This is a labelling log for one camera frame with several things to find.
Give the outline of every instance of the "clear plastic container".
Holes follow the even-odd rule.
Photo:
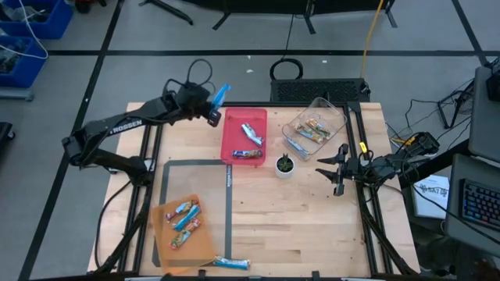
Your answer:
[[[298,126],[312,130],[312,127],[308,125],[308,121],[311,119],[316,120],[330,133],[328,137],[323,137],[322,140],[316,142],[308,137],[304,137],[297,131]],[[306,110],[283,126],[281,129],[284,135],[283,142],[299,159],[307,161],[329,140],[335,137],[337,132],[345,126],[346,122],[347,117],[334,105],[324,98],[315,98]]]

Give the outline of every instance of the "black rectangle outline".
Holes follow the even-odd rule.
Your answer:
[[[162,188],[159,193],[159,202],[158,205],[163,205],[166,203],[166,192],[168,189],[168,181],[170,174],[170,167],[180,167],[187,165],[225,165],[226,166],[226,174],[224,177],[225,190],[226,190],[226,222],[225,222],[225,239],[224,239],[224,254],[226,257],[230,258],[231,256],[231,246],[232,246],[232,225],[231,225],[231,217],[233,214],[232,210],[232,202],[233,202],[233,174],[231,165],[226,165],[222,160],[217,159],[189,159],[189,160],[170,160],[165,165],[163,165],[163,174],[162,174]],[[156,246],[156,238],[154,242],[153,253],[152,253],[152,263],[157,267],[161,267],[159,263],[159,254]]]

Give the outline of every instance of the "keyboard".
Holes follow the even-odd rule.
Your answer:
[[[462,211],[466,220],[500,230],[500,189],[471,180],[462,180]]]
[[[274,80],[271,82],[271,101],[311,102],[317,97],[332,102],[370,101],[360,94],[363,79],[301,79]]]

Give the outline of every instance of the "blue storage box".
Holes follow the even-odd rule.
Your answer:
[[[0,36],[0,44],[7,47],[9,44],[15,44],[18,40],[27,43],[24,54],[37,55],[44,57],[44,51],[38,46],[38,43],[31,37],[13,37]],[[37,59],[26,56],[20,56],[12,71],[8,74],[0,73],[0,87],[31,87],[35,78],[37,78],[45,59]]]
[[[19,0],[4,0],[3,3],[14,9],[21,6]],[[25,7],[35,3],[47,4],[52,11],[44,23],[30,23],[34,34],[40,39],[60,39],[73,16],[71,7],[64,0],[23,0]],[[0,28],[12,36],[33,36],[25,22],[0,22]]]

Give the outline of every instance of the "red tray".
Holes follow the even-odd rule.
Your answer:
[[[258,137],[263,138],[262,147],[258,147],[241,128],[244,123],[250,124]],[[267,143],[267,111],[262,108],[228,108],[224,119],[224,131],[222,136],[222,148],[220,158],[226,164],[235,165],[262,165],[266,160]],[[235,159],[235,150],[262,151],[262,157],[258,159]]]

